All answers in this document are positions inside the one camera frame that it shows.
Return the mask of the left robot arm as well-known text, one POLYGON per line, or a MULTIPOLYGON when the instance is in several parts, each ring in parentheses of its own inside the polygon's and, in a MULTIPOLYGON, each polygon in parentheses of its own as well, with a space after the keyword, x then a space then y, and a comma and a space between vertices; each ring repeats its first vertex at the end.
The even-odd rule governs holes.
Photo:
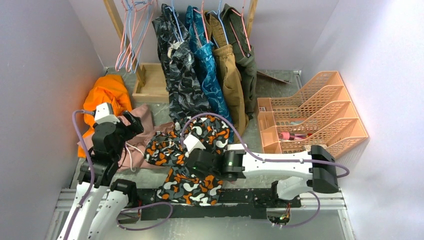
POLYGON ((88 149, 79 127, 74 125, 86 158, 80 167, 74 202, 59 234, 60 240, 88 239, 97 208, 119 168, 126 141, 144 131, 141 118, 127 110, 122 115, 129 125, 107 109, 76 110, 72 114, 74 124, 77 114, 100 116, 94 124, 94 129, 100 136, 95 138, 92 149, 88 149))

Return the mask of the pink wire hanger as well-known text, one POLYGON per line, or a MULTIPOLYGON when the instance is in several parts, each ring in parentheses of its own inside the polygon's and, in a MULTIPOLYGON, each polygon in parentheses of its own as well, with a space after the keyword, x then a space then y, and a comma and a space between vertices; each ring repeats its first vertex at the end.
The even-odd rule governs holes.
POLYGON ((124 23, 115 70, 134 74, 139 66, 139 57, 157 1, 122 0, 121 4, 124 8, 124 23))

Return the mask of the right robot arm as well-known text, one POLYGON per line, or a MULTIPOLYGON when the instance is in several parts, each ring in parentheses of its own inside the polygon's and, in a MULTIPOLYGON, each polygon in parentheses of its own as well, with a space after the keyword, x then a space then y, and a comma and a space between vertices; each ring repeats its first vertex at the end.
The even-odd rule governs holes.
POLYGON ((309 191, 320 194, 339 191, 335 159, 320 145, 297 153, 257 153, 242 144, 231 144, 220 154, 194 148, 185 166, 199 178, 212 175, 229 182, 255 176, 283 176, 270 193, 270 202, 275 207, 282 207, 288 200, 309 191))

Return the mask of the orange camouflage shorts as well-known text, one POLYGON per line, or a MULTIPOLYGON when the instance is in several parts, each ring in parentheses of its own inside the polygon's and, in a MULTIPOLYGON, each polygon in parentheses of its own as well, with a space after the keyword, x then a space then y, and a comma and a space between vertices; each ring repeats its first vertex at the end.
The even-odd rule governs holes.
POLYGON ((189 161, 200 149, 188 149, 181 143, 181 137, 194 137, 202 145, 202 150, 213 156, 222 156, 227 150, 230 135, 229 125, 212 115, 194 120, 185 130, 174 127, 167 133, 157 131, 144 151, 144 159, 149 164, 169 168, 156 196, 161 200, 193 206, 217 204, 223 180, 212 174, 196 173, 189 167, 189 161))

